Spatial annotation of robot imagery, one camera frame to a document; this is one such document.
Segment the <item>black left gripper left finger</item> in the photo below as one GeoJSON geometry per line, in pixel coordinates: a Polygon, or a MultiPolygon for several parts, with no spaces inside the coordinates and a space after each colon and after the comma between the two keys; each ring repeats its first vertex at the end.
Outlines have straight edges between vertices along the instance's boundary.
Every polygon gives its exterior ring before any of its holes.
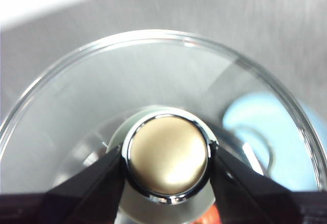
{"type": "Polygon", "coordinates": [[[1,223],[114,223],[124,185],[115,147],[47,192],[1,195],[1,223]]]}

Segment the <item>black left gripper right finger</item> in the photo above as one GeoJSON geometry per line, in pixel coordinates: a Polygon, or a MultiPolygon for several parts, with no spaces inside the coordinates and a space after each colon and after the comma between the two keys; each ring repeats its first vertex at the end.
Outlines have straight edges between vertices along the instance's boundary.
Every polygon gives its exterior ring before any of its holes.
{"type": "Polygon", "coordinates": [[[223,223],[326,223],[326,192],[294,192],[210,146],[210,182],[223,223]]]}

